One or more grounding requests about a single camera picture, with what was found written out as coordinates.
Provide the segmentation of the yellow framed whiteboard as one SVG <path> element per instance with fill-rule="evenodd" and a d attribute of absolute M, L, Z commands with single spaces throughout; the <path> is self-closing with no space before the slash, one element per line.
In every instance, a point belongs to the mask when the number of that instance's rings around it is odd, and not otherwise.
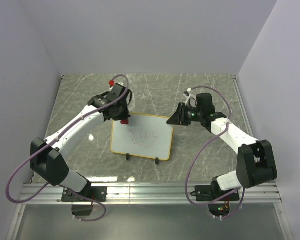
<path fill-rule="evenodd" d="M 132 112 L 128 124 L 112 122 L 110 150 L 114 154 L 168 161 L 174 127 L 168 117 Z"/>

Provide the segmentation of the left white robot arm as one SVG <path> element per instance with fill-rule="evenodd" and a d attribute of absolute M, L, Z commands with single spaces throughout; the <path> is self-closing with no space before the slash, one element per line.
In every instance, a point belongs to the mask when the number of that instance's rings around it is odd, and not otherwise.
<path fill-rule="evenodd" d="M 127 97 L 131 90 L 122 83 L 112 83 L 109 91 L 94 96 L 83 110 L 62 129 L 42 140 L 32 141 L 30 168 L 52 186 L 63 186 L 73 191 L 79 201 L 93 197 L 91 182 L 71 170 L 66 157 L 71 150 L 97 126 L 106 121 L 129 122 Z"/>

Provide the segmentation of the red heart-shaped eraser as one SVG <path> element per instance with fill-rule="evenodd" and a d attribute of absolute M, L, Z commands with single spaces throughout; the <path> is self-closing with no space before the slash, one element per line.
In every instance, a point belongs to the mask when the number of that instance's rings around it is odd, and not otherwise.
<path fill-rule="evenodd" d="M 129 120 L 128 119 L 124 119 L 124 120 L 121 120 L 120 123 L 122 125 L 128 125 L 129 124 Z"/>

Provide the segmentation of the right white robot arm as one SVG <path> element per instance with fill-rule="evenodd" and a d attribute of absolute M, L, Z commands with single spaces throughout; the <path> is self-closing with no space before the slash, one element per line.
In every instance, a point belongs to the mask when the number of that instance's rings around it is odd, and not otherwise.
<path fill-rule="evenodd" d="M 200 123 L 207 131 L 223 140 L 237 155 L 236 169 L 215 177 L 210 193 L 222 200 L 228 192 L 252 188 L 278 177 L 272 145 L 258 140 L 235 126 L 222 112 L 216 112 L 210 93 L 196 95 L 196 106 L 179 103 L 176 112 L 167 120 L 168 125 L 189 126 Z"/>

